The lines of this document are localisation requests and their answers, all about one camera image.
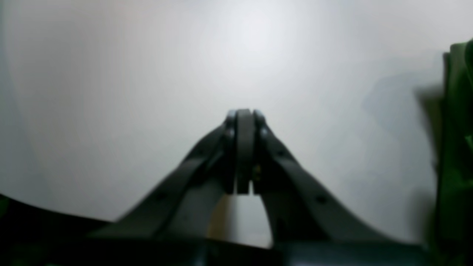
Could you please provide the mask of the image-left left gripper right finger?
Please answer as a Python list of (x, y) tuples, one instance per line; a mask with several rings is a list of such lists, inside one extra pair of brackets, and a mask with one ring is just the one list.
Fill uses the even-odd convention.
[(244, 192), (253, 185), (274, 245), (296, 241), (395, 241), (363, 222), (307, 172), (269, 128), (261, 111), (244, 111)]

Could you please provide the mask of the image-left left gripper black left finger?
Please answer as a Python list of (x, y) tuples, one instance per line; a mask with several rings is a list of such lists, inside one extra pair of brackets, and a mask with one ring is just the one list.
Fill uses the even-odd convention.
[(164, 240), (203, 238), (224, 194), (233, 194), (245, 172), (240, 141), (246, 110), (232, 110), (204, 136), (135, 209), (90, 235), (93, 239)]

